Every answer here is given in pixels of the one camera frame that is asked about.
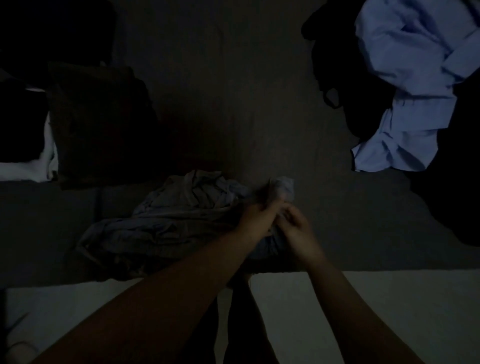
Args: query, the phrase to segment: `white fabric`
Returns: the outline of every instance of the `white fabric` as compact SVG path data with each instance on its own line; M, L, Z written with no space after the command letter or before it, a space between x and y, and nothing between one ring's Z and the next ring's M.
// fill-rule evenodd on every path
M58 171L57 148L50 127L50 113L44 126L45 146L39 159L25 163L0 163L0 181L50 181Z

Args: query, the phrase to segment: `white floor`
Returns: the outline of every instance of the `white floor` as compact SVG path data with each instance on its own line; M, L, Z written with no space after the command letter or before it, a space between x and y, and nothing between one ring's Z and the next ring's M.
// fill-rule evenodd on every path
M426 363L480 363L480 270L347 272L347 278L377 314ZM7 323L29 315L10 334L9 344L27 341L39 352L136 281L10 289ZM304 273L261 274L251 287L280 363L342 363L328 323ZM228 342L231 292L219 296L216 343L221 363ZM12 363L36 355L24 345Z

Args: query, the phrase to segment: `hand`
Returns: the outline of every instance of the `hand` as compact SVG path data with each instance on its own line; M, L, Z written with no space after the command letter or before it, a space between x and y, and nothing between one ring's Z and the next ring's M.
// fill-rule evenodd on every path
M307 218L292 204L284 204L285 217L279 216L277 225L287 237L295 256L307 270L326 260Z
M284 200L277 198L266 208L261 204L248 206L243 212L235 232L246 238L254 246L264 236L268 235L268 230L272 227L283 204Z

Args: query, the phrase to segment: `floor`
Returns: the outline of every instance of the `floor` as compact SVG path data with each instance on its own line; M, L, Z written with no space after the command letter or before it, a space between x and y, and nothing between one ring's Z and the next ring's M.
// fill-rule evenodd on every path
M403 173L351 170L357 140L324 104L300 27L322 0L112 0L113 64L145 81L169 129L172 171L222 170L250 187L295 179L296 204L343 270L480 267L409 190ZM74 251L92 223L127 216L161 181L102 191L0 183L0 286L95 279Z
M426 363L480 361L480 270L346 272L365 301ZM137 281L17 288L7 292L7 324L29 315L8 337L25 340L39 352ZM305 273L260 274L251 289L268 337L282 364L342 363L339 349ZM228 343L231 291L218 299L216 359L222 363ZM18 364L36 353L18 346L10 353Z

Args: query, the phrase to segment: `person's left arm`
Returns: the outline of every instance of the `person's left arm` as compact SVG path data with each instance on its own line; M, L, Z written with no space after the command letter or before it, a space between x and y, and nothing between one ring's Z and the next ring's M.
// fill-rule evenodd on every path
M89 316L34 363L171 363L282 207L250 206L239 226Z

